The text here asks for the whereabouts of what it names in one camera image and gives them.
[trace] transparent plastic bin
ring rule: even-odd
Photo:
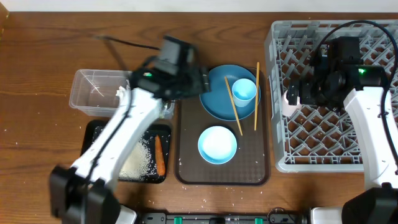
[[[363,172],[362,157],[351,118],[344,110],[329,111],[303,106],[291,117],[282,115],[282,94],[291,78],[313,74],[309,65],[312,50],[335,27],[348,21],[275,21],[264,42],[267,77],[271,88],[272,142],[275,166],[281,172]],[[398,21],[375,21],[398,39]],[[331,35],[359,37],[366,65],[382,65],[393,75],[392,110],[398,125],[398,76],[392,44],[386,35],[369,24],[353,24]]]
[[[112,117],[119,106],[116,91],[126,87],[124,71],[80,69],[75,74],[69,105],[89,116]],[[160,119],[171,119],[175,103],[164,103]]]

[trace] carrot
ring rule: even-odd
[[[160,142],[160,137],[156,135],[155,137],[155,159],[156,159],[156,171],[159,175],[166,174],[166,166],[164,164],[162,143]]]

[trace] white wall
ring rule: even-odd
[[[398,12],[398,0],[0,0],[9,11]]]

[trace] green indicator light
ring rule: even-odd
[[[361,75],[363,75],[366,72],[366,70],[363,68],[359,68],[358,71],[359,71],[359,74],[361,74]]]

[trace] chopstick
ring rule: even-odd
[[[254,130],[257,129],[257,110],[259,107],[259,76],[260,76],[260,62],[257,62],[257,74],[256,74],[256,103],[254,110]]]
[[[226,88],[228,89],[229,98],[231,99],[232,108],[234,108],[234,114],[235,114],[236,122],[238,123],[239,131],[241,132],[241,135],[243,136],[241,123],[239,122],[238,113],[236,112],[236,108],[235,108],[235,104],[234,104],[234,99],[232,98],[231,89],[229,89],[228,79],[226,77],[224,77],[224,78],[225,78]]]

